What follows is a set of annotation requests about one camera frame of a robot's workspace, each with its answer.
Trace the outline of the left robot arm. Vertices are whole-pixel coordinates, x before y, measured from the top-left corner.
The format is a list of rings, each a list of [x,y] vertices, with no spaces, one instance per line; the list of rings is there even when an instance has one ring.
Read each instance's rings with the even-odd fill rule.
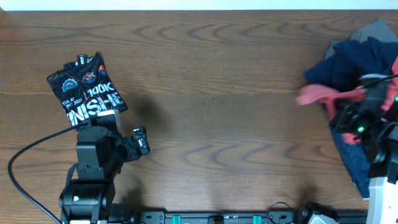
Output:
[[[90,126],[77,134],[77,179],[70,180],[60,195],[62,223],[110,223],[121,221],[113,200],[115,177],[125,162],[137,161],[150,152],[145,127],[122,137],[115,127]]]

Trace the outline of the red soccer t-shirt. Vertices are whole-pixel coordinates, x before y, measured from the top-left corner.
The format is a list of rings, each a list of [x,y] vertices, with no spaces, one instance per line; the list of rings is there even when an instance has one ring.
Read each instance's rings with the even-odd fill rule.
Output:
[[[384,108],[387,111],[381,121],[391,120],[397,115],[397,112],[395,112],[395,109],[397,109],[397,61],[392,64],[391,74],[389,76],[375,73],[363,75],[358,79],[359,85],[350,91],[340,92],[320,84],[307,85],[300,90],[297,103],[299,105],[307,105],[314,102],[325,104],[328,117],[330,121],[332,121],[339,110],[335,105],[338,100],[362,100],[364,98],[364,87],[367,84],[384,80],[389,80],[390,83],[387,99],[384,104]]]

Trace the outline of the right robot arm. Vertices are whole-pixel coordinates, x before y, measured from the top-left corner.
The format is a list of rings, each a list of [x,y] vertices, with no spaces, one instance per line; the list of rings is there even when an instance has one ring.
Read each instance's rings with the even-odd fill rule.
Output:
[[[388,110],[382,108],[392,78],[359,80],[363,100],[351,100],[338,110],[332,127],[353,134],[366,146],[369,169],[367,223],[397,222],[397,98]]]

